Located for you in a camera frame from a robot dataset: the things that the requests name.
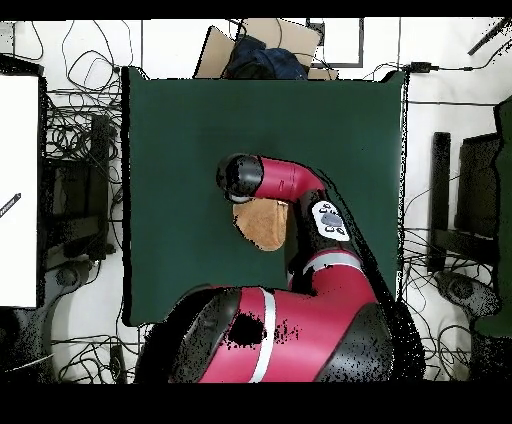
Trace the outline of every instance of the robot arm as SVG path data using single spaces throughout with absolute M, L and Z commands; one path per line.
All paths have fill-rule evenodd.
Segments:
M 217 185 L 234 202 L 267 198 L 290 203 L 286 234 L 286 272 L 289 288 L 311 292 L 311 276 L 302 271 L 312 258 L 329 252 L 330 258 L 348 260 L 356 250 L 336 206 L 325 186 L 309 168 L 261 156 L 234 154 L 224 158 L 217 169 Z

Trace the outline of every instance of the black cable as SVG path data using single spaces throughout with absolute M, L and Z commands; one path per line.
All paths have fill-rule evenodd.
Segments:
M 458 325 L 458 324 L 452 324 L 452 325 L 448 325 L 446 326 L 445 328 L 443 328 L 440 332 L 439 332 L 439 335 L 437 336 L 437 350 L 439 352 L 439 357 L 440 357 L 440 360 L 441 360 L 441 366 L 443 367 L 443 370 L 444 372 L 446 373 L 446 375 L 448 375 L 448 378 L 450 380 L 456 380 L 456 378 L 454 378 L 449 372 L 448 372 L 448 369 L 446 368 L 446 364 L 445 364 L 445 358 L 443 357 L 443 354 L 442 354 L 442 349 L 441 349 L 441 337 L 443 336 L 443 334 L 452 329 L 452 328 L 458 328 L 460 330 L 464 330 L 466 331 L 467 333 L 471 334 L 470 330 L 466 327 L 463 327 L 462 325 Z M 465 360 L 463 362 L 463 365 L 465 366 L 468 366 L 468 361 Z
M 477 66 L 477 67 L 473 67 L 473 66 L 465 66 L 463 68 L 438 68 L 440 71 L 476 71 L 476 70 L 480 70 L 480 69 L 484 69 L 484 68 L 487 68 L 487 66 L 490 65 L 490 63 L 492 62 L 492 60 L 502 51 L 502 50 L 505 50 L 510 48 L 512 46 L 512 39 L 510 40 L 507 40 L 505 43 L 503 43 L 500 48 L 498 50 L 496 50 L 492 55 L 491 57 L 489 58 L 489 60 L 485 63 L 485 65 L 482 65 L 482 66 Z
M 277 25 L 279 26 L 279 43 L 277 43 L 277 49 L 281 47 L 281 43 L 283 42 L 283 26 L 281 22 L 279 22 L 279 18 L 275 18 Z
M 293 54 L 293 55 L 295 55 L 295 56 L 299 55 L 299 56 L 308 56 L 308 57 L 311 57 L 311 58 L 313 58 L 313 59 L 318 60 L 320 63 L 322 63 L 322 64 L 326 67 L 326 69 L 328 69 L 328 70 L 330 70 L 330 71 L 335 71 L 335 69 L 334 69 L 334 68 L 332 68 L 332 67 L 331 67 L 331 65 L 329 65 L 328 63 L 326 63 L 326 62 L 325 62 L 325 61 L 323 61 L 322 59 L 318 59 L 315 55 L 311 55 L 311 54 L 308 54 L 308 53 L 292 53 L 292 54 Z M 328 72 L 328 74 L 329 74 L 329 80 L 331 80 L 331 81 L 332 81 L 331 73 L 330 73 L 330 72 Z
M 16 24 L 14 24 L 12 26 L 13 27 L 13 53 L 12 53 L 12 55 L 13 55 L 13 57 L 18 58 L 18 59 L 37 61 L 37 60 L 41 60 L 44 56 L 44 46 L 43 46 L 43 42 L 41 41 L 41 37 L 39 36 L 39 32 L 37 32 L 37 28 L 34 25 L 34 21 L 30 21 L 30 23 L 32 24 L 32 28 L 34 28 L 34 33 L 36 34 L 37 41 L 39 42 L 39 46 L 41 47 L 41 54 L 38 57 L 28 57 L 28 56 L 22 56 L 22 55 L 16 54 L 15 44 L 14 44 L 14 40 L 16 39 Z

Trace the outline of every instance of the electrical cord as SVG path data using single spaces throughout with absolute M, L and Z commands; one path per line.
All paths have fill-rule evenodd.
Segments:
M 41 41 L 41 37 L 39 36 L 39 32 L 37 31 L 37 28 L 34 24 L 34 21 L 30 21 L 30 23 L 32 25 L 32 28 L 34 29 L 34 33 L 36 34 L 37 41 L 39 42 L 39 46 L 41 47 L 41 54 L 38 57 L 28 57 L 28 56 L 22 56 L 22 55 L 16 54 L 16 51 L 15 51 L 16 44 L 15 44 L 15 41 L 13 41 L 12 55 L 14 58 L 17 58 L 17 59 L 38 61 L 38 60 L 41 60 L 44 56 L 44 46 L 43 46 L 43 42 Z M 13 25 L 13 38 L 16 39 L 16 24 Z
M 383 68 L 384 66 L 395 67 L 397 70 L 402 70 L 404 72 L 409 72 L 411 74 L 428 74 L 431 71 L 464 71 L 464 72 L 477 71 L 477 70 L 487 68 L 498 54 L 502 53 L 504 50 L 506 50 L 508 52 L 510 47 L 512 47 L 512 39 L 503 43 L 498 48 L 498 50 L 496 50 L 491 55 L 489 60 L 482 66 L 463 66 L 460 68 L 445 68 L 445 67 L 441 67 L 441 66 L 437 66 L 437 65 L 432 65 L 432 63 L 430 63 L 430 62 L 411 62 L 410 64 L 403 65 L 403 66 L 400 66 L 396 62 L 382 63 L 380 65 L 377 65 L 377 67 L 372 72 L 365 75 L 363 77 L 363 80 L 366 79 L 367 77 L 369 77 L 370 75 L 373 75 L 372 80 L 374 81 L 375 80 L 375 72 L 377 72 L 379 69 Z
M 60 89 L 48 92 L 48 136 L 47 136 L 47 158 L 50 159 L 67 159 L 74 161 L 86 162 L 94 166 L 100 174 L 102 174 L 108 181 L 112 193 L 112 201 L 109 208 L 109 223 L 112 225 L 115 239 L 121 247 L 114 222 L 113 211 L 115 206 L 123 201 L 123 190 L 120 186 L 121 177 L 116 167 L 109 164 L 108 167 L 101 165 L 98 157 L 95 157 L 91 152 L 91 121 L 93 115 L 103 115 L 107 117 L 109 127 L 113 128 L 109 134 L 109 162 L 118 161 L 121 159 L 120 155 L 120 142 L 118 141 L 118 134 L 121 129 L 121 80 L 120 80 L 120 66 L 114 62 L 113 53 L 110 48 L 110 43 L 100 25 L 93 21 L 96 28 L 100 32 L 105 42 L 107 55 L 104 55 L 96 50 L 88 50 L 82 53 L 74 62 L 70 63 L 66 55 L 66 42 L 75 27 L 75 21 L 72 22 L 69 30 L 67 31 L 61 45 L 62 55 L 64 58 L 65 72 L 67 80 L 74 86 L 74 89 Z M 130 28 L 125 21 L 122 23 L 128 30 L 128 39 L 130 45 L 130 66 L 133 62 L 133 49 L 130 34 Z M 78 62 L 83 61 L 86 56 L 95 55 L 89 69 L 86 73 L 83 82 L 78 82 L 73 76 L 73 71 L 77 67 Z M 94 65 L 98 62 L 105 63 L 110 67 L 110 76 L 105 84 L 99 87 L 91 87 L 88 83 L 89 78 L 94 73 Z M 56 106 L 52 97 L 64 97 L 68 100 L 68 105 Z M 87 284 L 91 284 L 98 278 L 101 270 L 102 262 L 98 264 L 98 269 L 95 278 Z M 137 355 L 138 352 L 133 350 L 128 344 L 124 343 L 119 337 L 119 320 L 124 305 L 124 300 L 121 301 L 119 313 L 116 318 L 116 335 L 98 335 L 88 338 L 74 338 L 69 340 L 53 341 L 52 344 L 72 343 L 84 341 L 86 339 L 105 338 L 103 341 L 89 341 L 81 351 L 74 355 L 68 364 L 62 367 L 58 373 L 59 381 L 67 380 L 67 376 L 71 369 L 81 370 L 85 374 L 72 382 L 88 382 L 94 384 L 106 384 L 104 373 L 109 372 L 112 380 L 120 376 L 120 363 L 112 358 L 108 364 L 102 362 L 99 352 L 101 348 L 107 345 L 112 346 L 113 343 L 119 344 L 128 352 Z M 126 375 L 133 375 L 133 368 L 126 370 Z

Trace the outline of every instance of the green backdrop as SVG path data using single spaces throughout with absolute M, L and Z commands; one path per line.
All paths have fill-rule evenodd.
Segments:
M 148 81 L 131 68 L 129 80 L 126 324 L 164 319 L 200 284 L 286 287 L 284 249 L 246 241 L 216 186 L 218 161 L 236 152 L 323 170 L 395 294 L 402 73 L 386 82 Z

